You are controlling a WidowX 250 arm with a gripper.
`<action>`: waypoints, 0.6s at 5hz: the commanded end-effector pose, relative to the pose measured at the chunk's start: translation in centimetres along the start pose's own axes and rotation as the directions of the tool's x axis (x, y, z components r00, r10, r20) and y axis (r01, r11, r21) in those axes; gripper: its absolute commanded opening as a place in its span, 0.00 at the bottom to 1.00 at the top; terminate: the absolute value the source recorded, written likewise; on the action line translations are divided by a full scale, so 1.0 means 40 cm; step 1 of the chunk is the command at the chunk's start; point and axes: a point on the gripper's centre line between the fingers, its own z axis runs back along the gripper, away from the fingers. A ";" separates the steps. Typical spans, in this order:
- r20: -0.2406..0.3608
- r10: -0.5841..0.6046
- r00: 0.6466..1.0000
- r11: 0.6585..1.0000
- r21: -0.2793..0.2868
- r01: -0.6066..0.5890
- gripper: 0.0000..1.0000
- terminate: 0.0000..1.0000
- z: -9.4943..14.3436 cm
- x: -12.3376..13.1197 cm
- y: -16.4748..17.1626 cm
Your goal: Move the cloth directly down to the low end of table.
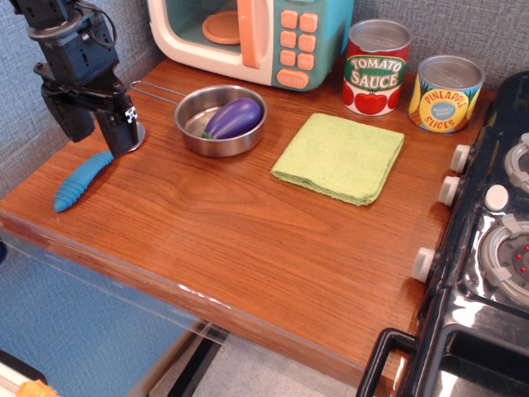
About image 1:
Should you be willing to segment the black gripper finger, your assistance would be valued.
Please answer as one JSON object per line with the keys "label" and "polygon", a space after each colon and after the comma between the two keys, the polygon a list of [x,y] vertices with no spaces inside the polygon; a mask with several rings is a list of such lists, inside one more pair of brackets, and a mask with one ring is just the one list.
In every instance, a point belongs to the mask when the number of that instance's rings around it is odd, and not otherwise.
{"label": "black gripper finger", "polygon": [[64,134],[72,142],[80,142],[93,133],[95,124],[89,110],[78,105],[68,93],[42,87],[41,95]]}
{"label": "black gripper finger", "polygon": [[95,115],[115,158],[125,155],[139,141],[136,108],[126,91],[106,98]]}

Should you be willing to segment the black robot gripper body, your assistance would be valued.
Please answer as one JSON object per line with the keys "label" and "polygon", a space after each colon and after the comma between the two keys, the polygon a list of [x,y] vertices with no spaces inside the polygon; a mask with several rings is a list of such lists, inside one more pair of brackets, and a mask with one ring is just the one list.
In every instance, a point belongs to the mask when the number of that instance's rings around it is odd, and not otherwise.
{"label": "black robot gripper body", "polygon": [[97,111],[106,98],[126,91],[115,75],[117,31],[99,8],[28,8],[27,34],[45,57],[34,71],[41,87],[63,91],[82,108]]}

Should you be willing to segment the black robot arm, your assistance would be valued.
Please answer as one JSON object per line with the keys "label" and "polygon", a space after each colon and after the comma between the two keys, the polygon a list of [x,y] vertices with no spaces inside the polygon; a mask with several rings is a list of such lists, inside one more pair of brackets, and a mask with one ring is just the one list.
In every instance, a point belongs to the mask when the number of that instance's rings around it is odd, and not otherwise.
{"label": "black robot arm", "polygon": [[64,134],[79,142],[99,128],[119,157],[139,141],[136,110],[115,74],[117,32],[107,14],[86,1],[15,1],[28,36],[45,57],[34,71],[41,95]]}

